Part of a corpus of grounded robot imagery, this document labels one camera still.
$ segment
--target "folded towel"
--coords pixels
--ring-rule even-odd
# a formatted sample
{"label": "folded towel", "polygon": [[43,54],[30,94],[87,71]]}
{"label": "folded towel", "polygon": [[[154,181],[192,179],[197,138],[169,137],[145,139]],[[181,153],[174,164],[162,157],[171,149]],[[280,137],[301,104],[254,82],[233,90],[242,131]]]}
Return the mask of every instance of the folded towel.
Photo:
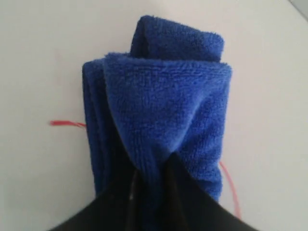
{"label": "folded towel", "polygon": [[130,53],[83,66],[84,106],[96,192],[119,168],[123,145],[146,183],[143,224],[155,230],[161,169],[177,152],[200,187],[218,200],[218,168],[231,78],[221,36],[144,16]]}

